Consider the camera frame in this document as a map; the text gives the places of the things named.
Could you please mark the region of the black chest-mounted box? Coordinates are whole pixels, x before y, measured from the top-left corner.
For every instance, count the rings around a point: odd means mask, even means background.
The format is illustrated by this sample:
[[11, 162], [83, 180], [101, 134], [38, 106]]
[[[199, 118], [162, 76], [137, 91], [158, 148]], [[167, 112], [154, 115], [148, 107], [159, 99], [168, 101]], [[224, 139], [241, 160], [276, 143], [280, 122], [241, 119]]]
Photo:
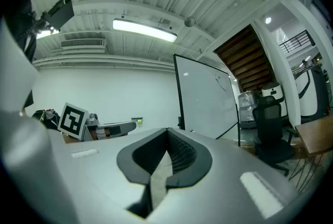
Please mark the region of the black chest-mounted box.
[[72, 0], [59, 0], [49, 11], [44, 11], [33, 30], [60, 31], [61, 27], [74, 16]]

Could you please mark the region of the person's black clothing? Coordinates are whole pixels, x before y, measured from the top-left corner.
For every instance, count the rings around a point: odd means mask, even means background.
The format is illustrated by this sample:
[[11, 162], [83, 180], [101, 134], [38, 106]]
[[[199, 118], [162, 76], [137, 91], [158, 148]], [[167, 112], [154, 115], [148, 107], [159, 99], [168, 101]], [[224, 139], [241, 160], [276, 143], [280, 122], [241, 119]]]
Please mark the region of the person's black clothing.
[[31, 0], [5, 0], [0, 20], [0, 109], [24, 111], [33, 101], [36, 35]]

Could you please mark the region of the black metal railing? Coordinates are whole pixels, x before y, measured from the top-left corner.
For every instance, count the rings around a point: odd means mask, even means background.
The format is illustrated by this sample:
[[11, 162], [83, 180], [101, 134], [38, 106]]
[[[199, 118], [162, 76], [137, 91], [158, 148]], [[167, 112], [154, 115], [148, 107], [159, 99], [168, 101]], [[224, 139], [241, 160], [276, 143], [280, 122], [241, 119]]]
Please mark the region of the black metal railing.
[[315, 42], [307, 30], [302, 31], [287, 41], [283, 41], [280, 47], [285, 55], [293, 51], [299, 51], [302, 47], [315, 46]]

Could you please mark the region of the wooden staircase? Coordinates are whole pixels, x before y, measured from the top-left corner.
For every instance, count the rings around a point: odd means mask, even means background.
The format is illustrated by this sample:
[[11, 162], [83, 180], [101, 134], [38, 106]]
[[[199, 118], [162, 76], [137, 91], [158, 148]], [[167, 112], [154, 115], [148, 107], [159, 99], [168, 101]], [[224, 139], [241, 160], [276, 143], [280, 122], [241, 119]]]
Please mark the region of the wooden staircase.
[[259, 92], [276, 81], [271, 63], [252, 25], [228, 39], [214, 53], [231, 71], [241, 92]]

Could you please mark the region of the large white and black machine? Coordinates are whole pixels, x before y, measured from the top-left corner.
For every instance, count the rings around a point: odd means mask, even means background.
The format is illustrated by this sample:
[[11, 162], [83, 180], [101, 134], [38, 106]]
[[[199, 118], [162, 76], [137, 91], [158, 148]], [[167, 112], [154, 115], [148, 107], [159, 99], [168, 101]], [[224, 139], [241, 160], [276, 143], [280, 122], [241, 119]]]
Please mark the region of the large white and black machine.
[[319, 65], [312, 65], [294, 74], [300, 103], [301, 123], [311, 122], [329, 114], [326, 81]]

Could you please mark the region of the plastic-wrapped crate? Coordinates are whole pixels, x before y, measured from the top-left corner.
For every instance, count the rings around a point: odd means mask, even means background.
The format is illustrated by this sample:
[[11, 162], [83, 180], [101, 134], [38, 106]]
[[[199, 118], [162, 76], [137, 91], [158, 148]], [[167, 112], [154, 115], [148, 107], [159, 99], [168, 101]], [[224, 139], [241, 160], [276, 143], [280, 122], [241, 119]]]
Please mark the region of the plastic-wrapped crate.
[[238, 95], [240, 128], [256, 128], [253, 109], [258, 106], [258, 96], [254, 91], [246, 91]]

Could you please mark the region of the white robot with black face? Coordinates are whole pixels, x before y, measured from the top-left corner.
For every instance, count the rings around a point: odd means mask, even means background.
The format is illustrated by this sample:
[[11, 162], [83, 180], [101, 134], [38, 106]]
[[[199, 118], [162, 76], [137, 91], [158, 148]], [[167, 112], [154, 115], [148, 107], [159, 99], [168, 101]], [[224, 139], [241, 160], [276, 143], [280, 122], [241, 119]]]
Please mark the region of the white robot with black face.
[[272, 82], [264, 86], [261, 90], [262, 96], [273, 96], [281, 106], [281, 117], [286, 120], [288, 117], [287, 107], [285, 102], [285, 96], [283, 94], [282, 87], [278, 82]]

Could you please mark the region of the black office chair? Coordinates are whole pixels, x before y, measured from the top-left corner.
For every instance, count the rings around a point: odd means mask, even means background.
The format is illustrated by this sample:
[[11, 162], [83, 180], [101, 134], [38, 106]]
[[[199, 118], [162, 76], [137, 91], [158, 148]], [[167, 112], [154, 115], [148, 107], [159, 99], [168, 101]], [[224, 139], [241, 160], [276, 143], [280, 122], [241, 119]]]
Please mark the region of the black office chair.
[[293, 135], [297, 132], [288, 128], [288, 140], [283, 139], [283, 126], [281, 119], [281, 105], [274, 96], [261, 97], [258, 106], [252, 110], [252, 115], [257, 125], [257, 138], [254, 140], [256, 156], [272, 168], [284, 172], [288, 176], [289, 169], [280, 166], [295, 155], [291, 145]]

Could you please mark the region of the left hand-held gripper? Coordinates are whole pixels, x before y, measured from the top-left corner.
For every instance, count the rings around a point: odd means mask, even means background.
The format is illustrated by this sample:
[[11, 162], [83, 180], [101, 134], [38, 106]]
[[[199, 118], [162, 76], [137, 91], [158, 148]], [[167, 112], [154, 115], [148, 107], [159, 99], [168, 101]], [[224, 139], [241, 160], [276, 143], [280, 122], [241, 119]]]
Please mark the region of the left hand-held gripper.
[[119, 122], [100, 124], [96, 113], [65, 103], [58, 129], [77, 141], [111, 139], [128, 135], [136, 128], [136, 123]]

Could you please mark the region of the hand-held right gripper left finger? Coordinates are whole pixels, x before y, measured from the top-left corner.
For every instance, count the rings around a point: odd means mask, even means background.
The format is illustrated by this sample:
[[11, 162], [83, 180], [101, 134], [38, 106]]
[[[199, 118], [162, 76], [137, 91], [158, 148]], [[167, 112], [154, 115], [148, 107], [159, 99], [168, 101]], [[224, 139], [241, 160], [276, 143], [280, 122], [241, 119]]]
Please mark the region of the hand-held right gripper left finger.
[[121, 137], [66, 144], [49, 130], [52, 155], [65, 197], [52, 208], [56, 224], [167, 224], [167, 205], [150, 211], [149, 183], [130, 182], [119, 168], [119, 152], [142, 139], [161, 135], [152, 129]]

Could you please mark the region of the white ceiling air vent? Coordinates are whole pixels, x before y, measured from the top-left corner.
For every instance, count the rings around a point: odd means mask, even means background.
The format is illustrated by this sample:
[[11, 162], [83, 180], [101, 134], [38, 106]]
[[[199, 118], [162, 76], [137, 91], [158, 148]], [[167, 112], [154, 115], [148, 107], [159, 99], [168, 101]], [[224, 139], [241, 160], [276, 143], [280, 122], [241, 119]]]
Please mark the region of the white ceiling air vent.
[[80, 38], [71, 39], [61, 42], [61, 48], [65, 47], [80, 47], [80, 46], [105, 46], [105, 40], [103, 38]]

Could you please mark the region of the black-framed whiteboard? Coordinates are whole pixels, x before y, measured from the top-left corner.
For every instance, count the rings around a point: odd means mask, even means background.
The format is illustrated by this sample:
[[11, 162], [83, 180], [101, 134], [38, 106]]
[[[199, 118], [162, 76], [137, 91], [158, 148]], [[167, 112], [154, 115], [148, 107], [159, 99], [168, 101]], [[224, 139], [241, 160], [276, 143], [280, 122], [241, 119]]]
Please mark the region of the black-framed whiteboard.
[[240, 120], [228, 73], [202, 62], [173, 55], [180, 129], [219, 140], [237, 139]]

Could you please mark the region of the long ceiling light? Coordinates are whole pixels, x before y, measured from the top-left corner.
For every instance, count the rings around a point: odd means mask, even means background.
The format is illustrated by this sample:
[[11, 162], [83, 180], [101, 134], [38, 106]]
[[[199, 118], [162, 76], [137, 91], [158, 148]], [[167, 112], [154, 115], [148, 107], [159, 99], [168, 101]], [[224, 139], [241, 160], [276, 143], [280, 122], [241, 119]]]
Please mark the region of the long ceiling light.
[[59, 30], [54, 29], [53, 27], [50, 30], [43, 30], [36, 35], [36, 39], [41, 39], [47, 36], [58, 34]]
[[128, 20], [114, 19], [112, 27], [114, 30], [150, 36], [171, 43], [174, 43], [177, 39], [175, 33]]

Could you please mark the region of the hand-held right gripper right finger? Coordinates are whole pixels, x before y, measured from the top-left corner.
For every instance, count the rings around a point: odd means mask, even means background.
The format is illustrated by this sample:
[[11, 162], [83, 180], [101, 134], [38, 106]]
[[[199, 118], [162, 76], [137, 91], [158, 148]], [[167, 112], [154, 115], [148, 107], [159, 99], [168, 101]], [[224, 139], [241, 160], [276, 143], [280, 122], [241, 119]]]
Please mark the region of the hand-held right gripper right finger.
[[209, 172], [194, 186], [170, 189], [146, 218], [152, 224], [289, 224], [297, 193], [292, 183], [246, 150], [178, 130], [205, 146]]

